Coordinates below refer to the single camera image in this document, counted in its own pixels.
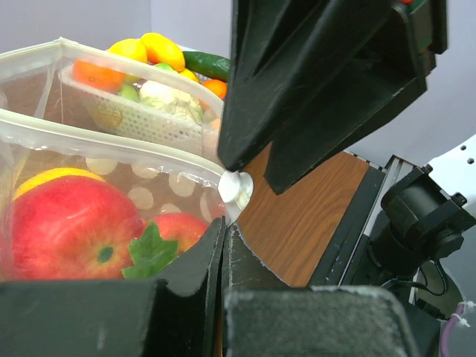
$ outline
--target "brown wood surface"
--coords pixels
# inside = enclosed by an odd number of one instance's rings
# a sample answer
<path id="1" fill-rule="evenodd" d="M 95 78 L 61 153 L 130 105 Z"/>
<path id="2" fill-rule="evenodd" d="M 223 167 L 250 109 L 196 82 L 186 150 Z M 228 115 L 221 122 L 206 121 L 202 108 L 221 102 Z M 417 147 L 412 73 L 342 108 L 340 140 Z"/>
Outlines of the brown wood surface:
<path id="1" fill-rule="evenodd" d="M 368 163 L 342 152 L 276 196 L 263 178 L 268 149 L 245 169 L 254 179 L 239 218 L 254 253 L 291 286 L 305 286 L 344 215 Z"/>

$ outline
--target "black robotic joint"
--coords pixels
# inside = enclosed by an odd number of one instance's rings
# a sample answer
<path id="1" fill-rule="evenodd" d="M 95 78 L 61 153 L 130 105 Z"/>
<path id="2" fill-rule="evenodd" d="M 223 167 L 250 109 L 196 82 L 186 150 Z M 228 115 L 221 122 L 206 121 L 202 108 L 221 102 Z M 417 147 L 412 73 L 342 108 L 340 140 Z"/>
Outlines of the black robotic joint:
<path id="1" fill-rule="evenodd" d="M 369 254 L 379 268 L 397 277 L 412 277 L 425 261 L 457 251 L 461 234 L 476 225 L 463 209 L 466 199 L 449 196 L 430 172 L 428 166 L 414 168 L 382 199 L 390 222 L 370 243 Z"/>

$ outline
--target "green fruit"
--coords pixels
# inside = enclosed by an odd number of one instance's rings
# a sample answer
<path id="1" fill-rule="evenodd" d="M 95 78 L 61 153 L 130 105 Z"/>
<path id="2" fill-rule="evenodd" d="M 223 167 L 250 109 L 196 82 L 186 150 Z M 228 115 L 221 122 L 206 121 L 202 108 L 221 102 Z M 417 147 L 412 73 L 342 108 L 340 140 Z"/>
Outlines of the green fruit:
<path id="1" fill-rule="evenodd" d="M 134 87 L 129 86 L 128 84 L 123 84 L 122 88 L 120 89 L 118 93 L 119 97 L 126 98 L 129 100 L 132 100 L 134 102 L 139 102 L 139 93 L 135 90 Z"/>
<path id="2" fill-rule="evenodd" d="M 157 63 L 156 65 L 154 65 L 154 67 L 162 68 L 162 69 L 165 69 L 166 71 L 173 71 L 172 66 L 166 63 Z"/>
<path id="3" fill-rule="evenodd" d="M 215 54 L 199 51 L 184 51 L 185 67 L 196 73 L 214 79 L 228 81 L 230 60 Z"/>

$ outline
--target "black cable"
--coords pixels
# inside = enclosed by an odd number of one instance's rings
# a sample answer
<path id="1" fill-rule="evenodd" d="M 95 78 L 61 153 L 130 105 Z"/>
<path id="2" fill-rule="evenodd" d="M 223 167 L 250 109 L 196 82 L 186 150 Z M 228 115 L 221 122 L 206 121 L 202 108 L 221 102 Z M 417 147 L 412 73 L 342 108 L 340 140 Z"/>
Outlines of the black cable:
<path id="1" fill-rule="evenodd" d="M 428 288 L 428 280 L 426 278 L 425 272 L 420 267 L 420 271 L 422 272 L 423 277 L 425 278 L 425 285 L 418 283 L 416 281 L 409 281 L 409 280 L 400 280 L 399 278 L 393 278 L 389 281 L 382 284 L 382 288 L 386 290 L 392 289 L 394 286 L 406 286 L 409 288 L 417 288 L 421 290 L 425 290 L 434 296 L 442 296 L 448 291 L 448 276 L 445 273 L 445 269 L 441 265 L 439 260 L 433 261 L 435 267 L 437 268 L 438 274 L 441 277 L 441 281 L 443 282 L 443 290 L 441 292 L 433 292 Z"/>

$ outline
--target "green leaf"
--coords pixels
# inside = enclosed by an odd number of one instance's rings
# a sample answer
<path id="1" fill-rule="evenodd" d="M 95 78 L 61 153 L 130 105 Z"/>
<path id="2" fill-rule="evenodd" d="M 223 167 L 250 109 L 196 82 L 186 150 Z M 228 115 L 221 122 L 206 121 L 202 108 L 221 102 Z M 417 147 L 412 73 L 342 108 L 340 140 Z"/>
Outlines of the green leaf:
<path id="1" fill-rule="evenodd" d="M 163 240 L 157 223 L 151 221 L 142 237 L 129 244 L 134 266 L 122 269 L 126 279 L 154 277 L 177 258 L 179 242 Z"/>

